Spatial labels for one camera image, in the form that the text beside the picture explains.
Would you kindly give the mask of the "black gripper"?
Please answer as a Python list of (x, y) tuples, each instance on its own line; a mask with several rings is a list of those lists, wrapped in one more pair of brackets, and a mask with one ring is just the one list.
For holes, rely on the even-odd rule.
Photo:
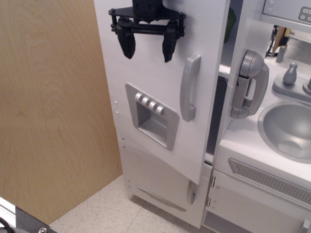
[(165, 63), (172, 59), (177, 39), (185, 35), (186, 14), (168, 9), (161, 0), (134, 0), (131, 7), (112, 8), (108, 13), (112, 17), (112, 31), (128, 59), (136, 50), (136, 33), (164, 35), (162, 52)]

